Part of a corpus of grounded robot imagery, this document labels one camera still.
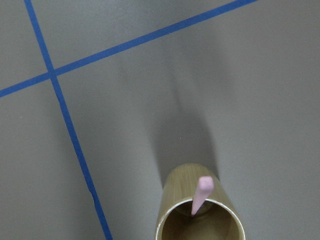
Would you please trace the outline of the bamboo wooden cup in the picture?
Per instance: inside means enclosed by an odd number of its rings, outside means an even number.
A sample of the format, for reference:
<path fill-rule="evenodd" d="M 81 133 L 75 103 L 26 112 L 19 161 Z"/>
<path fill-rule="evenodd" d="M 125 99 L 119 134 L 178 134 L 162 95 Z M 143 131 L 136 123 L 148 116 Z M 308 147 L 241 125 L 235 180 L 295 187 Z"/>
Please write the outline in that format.
<path fill-rule="evenodd" d="M 207 167 L 186 163 L 163 187 L 156 240 L 245 240 L 240 217 L 220 181 Z"/>

